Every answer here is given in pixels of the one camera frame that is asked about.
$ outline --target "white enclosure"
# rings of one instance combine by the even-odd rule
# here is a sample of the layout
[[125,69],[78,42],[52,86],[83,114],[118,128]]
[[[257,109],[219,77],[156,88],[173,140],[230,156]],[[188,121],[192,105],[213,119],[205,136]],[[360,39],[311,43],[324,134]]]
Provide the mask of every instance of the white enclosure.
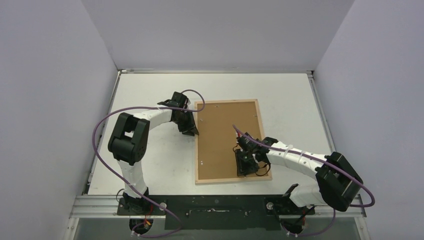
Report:
[[[423,13],[421,0],[2,1],[0,238],[64,236],[91,171],[92,128],[108,112],[117,69],[154,69],[314,71],[336,150],[375,194],[376,205],[366,210],[370,236],[423,239]],[[156,80],[145,79],[158,93],[141,104],[168,98],[171,87],[159,92]],[[181,88],[208,91],[191,83]],[[268,95],[290,106],[277,95],[297,90],[294,83],[275,85],[251,81],[248,93],[211,88],[210,96],[258,98],[267,136],[325,152],[327,142],[313,144],[273,125],[283,112],[271,109]]]

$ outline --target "screw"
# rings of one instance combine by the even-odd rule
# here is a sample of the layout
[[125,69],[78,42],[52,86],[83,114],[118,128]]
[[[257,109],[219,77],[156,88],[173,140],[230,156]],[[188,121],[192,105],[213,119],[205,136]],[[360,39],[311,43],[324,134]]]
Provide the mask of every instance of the screw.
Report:
[[266,209],[268,209],[268,210],[272,210],[274,208],[274,203],[272,203],[272,202],[268,202],[267,204],[266,204]]
[[167,208],[167,204],[166,204],[166,203],[164,203],[164,202],[161,202],[159,205],[161,206],[161,207],[159,207],[159,209],[160,209],[161,211],[165,211],[165,209]]

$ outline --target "cork surface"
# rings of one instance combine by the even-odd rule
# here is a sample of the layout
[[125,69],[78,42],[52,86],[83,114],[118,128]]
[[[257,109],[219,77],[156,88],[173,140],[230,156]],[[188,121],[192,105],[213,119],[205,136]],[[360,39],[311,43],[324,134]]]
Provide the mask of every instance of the cork surface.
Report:
[[[204,110],[195,116],[199,131],[199,136],[195,139],[196,184],[271,180],[271,171],[265,176],[250,174],[237,177],[236,157],[233,152],[233,147],[237,144],[237,133],[233,124],[254,138],[263,139],[258,101],[207,101],[205,104]],[[195,102],[196,109],[202,106],[202,102]],[[266,171],[267,168],[261,168],[257,174],[262,175]]]

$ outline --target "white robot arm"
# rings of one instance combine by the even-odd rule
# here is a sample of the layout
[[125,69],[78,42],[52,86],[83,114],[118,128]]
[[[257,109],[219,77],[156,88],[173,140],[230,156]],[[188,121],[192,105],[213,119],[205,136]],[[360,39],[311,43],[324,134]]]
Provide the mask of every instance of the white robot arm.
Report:
[[[149,190],[143,178],[141,160],[146,152],[149,131],[163,123],[174,122],[183,135],[199,134],[192,112],[160,107],[187,109],[189,104],[189,99],[184,94],[174,92],[172,99],[159,102],[157,109],[134,115],[124,112],[118,116],[107,148],[118,161],[122,176],[145,196],[149,195]],[[145,212],[150,205],[128,184],[125,184],[123,197],[126,204],[136,206],[140,212]]]
[[247,138],[251,138],[248,133],[244,135],[237,137],[241,149],[235,150],[238,176],[256,173],[259,169],[258,162],[265,162],[268,168],[271,165],[281,165],[316,180],[316,183],[309,185],[294,184],[284,194],[297,207],[329,205],[345,212],[361,188],[343,174],[323,164],[331,163],[363,183],[346,158],[338,152],[331,155],[306,152],[271,137],[262,141],[256,139],[261,144],[259,145]]

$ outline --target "cable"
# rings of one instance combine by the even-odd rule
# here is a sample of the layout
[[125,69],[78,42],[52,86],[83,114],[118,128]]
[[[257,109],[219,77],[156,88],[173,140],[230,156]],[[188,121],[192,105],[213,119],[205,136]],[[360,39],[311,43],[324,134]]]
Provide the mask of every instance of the cable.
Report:
[[302,220],[302,225],[305,225],[305,217],[306,215],[308,215],[308,213],[310,213],[312,210],[315,209],[315,205],[312,206],[311,208],[309,208],[307,211],[302,211],[302,215],[294,222],[292,223],[293,225],[296,225],[298,222],[300,222]]
[[[236,125],[234,125],[234,124],[232,125],[232,127],[235,129],[235,131],[237,133],[241,134],[243,137],[249,139],[249,141],[251,141],[251,142],[253,142],[253,143],[255,143],[255,144],[259,145],[259,146],[262,146],[262,147],[265,147],[265,148],[268,148],[268,149],[271,149],[271,150],[279,151],[279,152],[285,152],[286,151],[286,149],[268,146],[268,145],[265,145],[265,144],[263,144],[261,142],[256,141],[255,139],[251,138],[250,136],[248,136],[248,135],[244,134],[242,131],[240,131],[236,127]],[[290,153],[290,154],[297,154],[297,155],[301,155],[302,154],[301,152],[298,152],[298,151],[295,151],[295,150],[288,150],[287,152]],[[340,169],[336,165],[331,164],[331,163],[329,163],[327,161],[324,161],[322,159],[319,159],[317,157],[314,157],[314,156],[311,156],[311,155],[308,155],[308,154],[304,154],[304,153],[302,154],[302,156],[307,157],[310,160],[315,160],[315,161],[318,161],[318,162],[320,162],[322,164],[325,164],[325,165],[329,166],[330,168],[336,170],[337,172],[341,173],[346,178],[348,178],[349,180],[351,180],[352,182],[354,182],[356,185],[358,185],[360,188],[362,188],[369,195],[369,197],[371,198],[371,202],[368,203],[368,204],[351,204],[350,207],[368,208],[368,207],[374,206],[374,204],[376,204],[376,199],[374,198],[373,193],[366,186],[364,186],[362,183],[360,183],[358,180],[356,180],[353,176],[351,176],[349,173],[347,173],[344,170]]]
[[[121,113],[123,111],[128,111],[128,110],[134,110],[134,109],[147,109],[147,110],[156,110],[156,109],[170,109],[170,110],[179,110],[179,111],[186,111],[186,112],[193,112],[193,113],[197,113],[202,111],[205,108],[205,99],[203,98],[203,96],[197,92],[196,90],[192,90],[192,89],[187,89],[182,91],[181,93],[185,93],[185,92],[194,92],[196,94],[199,95],[199,97],[201,98],[202,102],[203,102],[203,106],[201,107],[201,109],[199,110],[191,110],[191,109],[185,109],[185,108],[179,108],[179,107],[172,107],[172,106],[163,106],[163,107],[149,107],[149,106],[132,106],[132,107],[126,107],[126,108],[122,108],[122,109],[118,109],[116,111],[113,111],[109,114],[107,114],[102,120],[100,120],[94,127],[93,133],[91,135],[91,144],[94,150],[95,155],[97,156],[98,160],[109,170],[111,171],[115,176],[117,176],[118,178],[120,178],[125,184],[128,185],[128,187],[133,190],[136,194],[140,195],[140,197],[144,198],[145,200],[147,200],[148,202],[150,202],[151,204],[155,205],[158,208],[162,208],[157,202],[151,200],[150,198],[148,198],[147,196],[144,196],[141,192],[139,192],[133,185],[131,185],[131,183],[125,179],[123,176],[121,176],[119,173],[117,173],[115,170],[113,170],[111,168],[111,166],[109,166],[105,160],[103,160],[103,158],[100,156],[100,153],[96,147],[96,132],[97,129],[99,128],[99,126],[106,120],[108,119],[110,116],[115,115],[117,113]],[[173,216],[179,223],[180,226],[177,229],[174,229],[172,231],[166,232],[166,233],[162,233],[162,234],[158,234],[158,235],[141,235],[141,237],[144,238],[158,238],[158,237],[164,237],[164,236],[168,236],[170,234],[176,233],[179,230],[181,230],[181,228],[183,227],[183,223],[181,222],[181,219],[175,215],[175,213],[173,213],[172,211],[168,210],[167,208],[163,208],[165,210],[165,212],[169,213],[171,216]]]
[[312,236],[320,235],[320,234],[326,232],[327,230],[329,230],[334,225],[335,221],[336,221],[336,210],[333,209],[333,214],[332,214],[332,219],[331,219],[330,224],[326,228],[322,229],[321,231],[311,232],[311,233],[304,233],[304,234],[294,234],[294,233],[291,233],[290,231],[288,231],[284,227],[283,224],[281,226],[282,226],[282,228],[284,230],[287,231],[287,235],[292,235],[292,236],[295,236],[295,237],[312,237]]
[[264,173],[264,174],[262,174],[262,175],[259,175],[259,174],[257,174],[256,172],[254,173],[254,174],[256,174],[256,176],[258,176],[258,177],[263,177],[263,176],[265,176],[265,175],[267,175],[268,174],[268,172],[271,170],[271,164],[268,164],[268,170]]
[[153,205],[150,205],[150,211],[148,212],[148,214],[146,214],[146,215],[144,215],[144,223],[148,223],[149,221],[147,220],[147,216],[150,216],[150,215],[152,215],[152,212],[153,212]]
[[119,193],[120,193],[122,190],[125,190],[125,188],[121,188],[121,189],[119,189],[119,191],[116,193],[116,197],[115,197],[115,199],[116,199],[116,201],[117,201],[118,203],[119,203],[118,195],[119,195]]
[[239,144],[236,144],[233,148],[232,148],[232,151],[233,152],[236,152],[236,150],[235,150],[235,148],[237,148],[237,146],[238,146]]

